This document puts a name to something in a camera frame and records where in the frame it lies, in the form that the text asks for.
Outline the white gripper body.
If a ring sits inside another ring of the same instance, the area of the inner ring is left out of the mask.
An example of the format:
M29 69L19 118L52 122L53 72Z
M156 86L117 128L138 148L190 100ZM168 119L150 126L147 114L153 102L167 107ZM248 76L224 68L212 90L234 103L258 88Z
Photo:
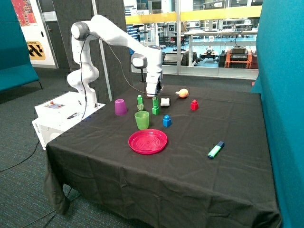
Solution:
M153 97L163 89L162 76L147 76L146 84L146 95Z

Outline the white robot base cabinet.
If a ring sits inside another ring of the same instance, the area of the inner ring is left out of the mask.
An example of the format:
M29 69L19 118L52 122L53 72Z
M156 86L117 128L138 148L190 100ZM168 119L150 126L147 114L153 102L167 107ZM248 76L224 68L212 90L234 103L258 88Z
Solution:
M35 106L38 117L32 121L42 148L97 110L102 103L89 103L78 92L67 92Z

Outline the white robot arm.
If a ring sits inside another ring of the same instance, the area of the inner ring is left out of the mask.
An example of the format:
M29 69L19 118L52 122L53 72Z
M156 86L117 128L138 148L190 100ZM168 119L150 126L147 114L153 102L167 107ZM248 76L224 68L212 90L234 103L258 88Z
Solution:
M89 86L89 83L99 77L99 70L93 65L90 54L90 41L95 39L108 45L132 49L132 65L147 70L147 96L153 97L162 91L162 49L159 46L144 46L102 15L74 23L71 33L73 60L79 64L80 69L70 73L67 81L80 94L80 103L85 109L97 107L95 90Z

